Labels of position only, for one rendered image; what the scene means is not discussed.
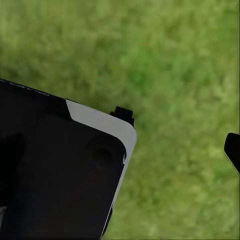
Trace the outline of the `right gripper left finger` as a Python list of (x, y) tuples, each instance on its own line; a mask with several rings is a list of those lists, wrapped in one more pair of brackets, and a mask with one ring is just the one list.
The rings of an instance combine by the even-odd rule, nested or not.
[(0, 193), (26, 152), (21, 133), (0, 138)]

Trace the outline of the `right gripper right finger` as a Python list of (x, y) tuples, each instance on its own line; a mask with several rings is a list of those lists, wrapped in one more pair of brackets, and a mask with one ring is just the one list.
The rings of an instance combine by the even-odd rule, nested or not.
[(240, 173), (240, 135), (235, 133), (228, 133), (224, 151)]

